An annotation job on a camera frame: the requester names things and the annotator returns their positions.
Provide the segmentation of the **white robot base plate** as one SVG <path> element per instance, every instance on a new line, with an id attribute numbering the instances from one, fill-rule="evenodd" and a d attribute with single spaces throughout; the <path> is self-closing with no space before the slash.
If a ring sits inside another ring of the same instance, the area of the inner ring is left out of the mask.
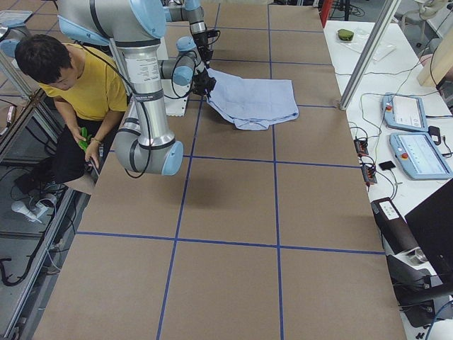
<path id="1" fill-rule="evenodd" d="M 171 117 L 183 117 L 186 112 L 188 100 L 187 98 L 169 98 L 164 97 L 164 103 L 166 107 L 167 116 Z"/>

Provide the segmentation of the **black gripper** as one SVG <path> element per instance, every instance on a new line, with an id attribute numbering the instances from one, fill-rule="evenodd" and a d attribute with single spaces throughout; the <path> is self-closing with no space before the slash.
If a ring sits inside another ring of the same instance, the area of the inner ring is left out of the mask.
<path id="1" fill-rule="evenodd" d="M 210 68 L 210 59 L 204 60 L 205 67 Z M 196 71 L 193 76 L 193 93 L 197 95 L 206 95 L 207 99 L 211 99 L 211 92 L 215 87 L 216 79 L 211 77 L 204 69 L 202 72 Z"/>
<path id="2" fill-rule="evenodd" d="M 210 45 L 207 44 L 206 31 L 193 33 L 193 40 L 197 46 L 201 60 L 211 59 L 213 50 L 211 49 Z"/>

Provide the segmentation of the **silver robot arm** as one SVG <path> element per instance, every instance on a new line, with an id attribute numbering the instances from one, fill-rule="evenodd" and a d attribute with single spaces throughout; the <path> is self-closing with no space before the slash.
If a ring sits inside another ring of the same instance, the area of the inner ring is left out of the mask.
<path id="1" fill-rule="evenodd" d="M 173 4 L 164 6 L 164 13 L 168 23 L 187 21 L 190 34 L 197 47 L 197 51 L 206 68 L 210 67 L 214 50 L 212 45 L 219 37 L 220 32 L 215 29 L 208 29 L 205 23 L 204 10 L 200 1 L 174 1 Z"/>
<path id="2" fill-rule="evenodd" d="M 136 173 L 176 174 L 183 143 L 170 130 L 162 81 L 189 86 L 209 96 L 216 80 L 208 73 L 212 49 L 199 1 L 167 7 L 161 1 L 60 1 L 60 30 L 92 45 L 114 43 L 115 71 L 129 86 L 132 102 L 116 134 L 115 154 L 124 169 Z M 157 50 L 170 22 L 187 21 L 190 35 L 177 42 L 176 61 L 159 60 Z"/>

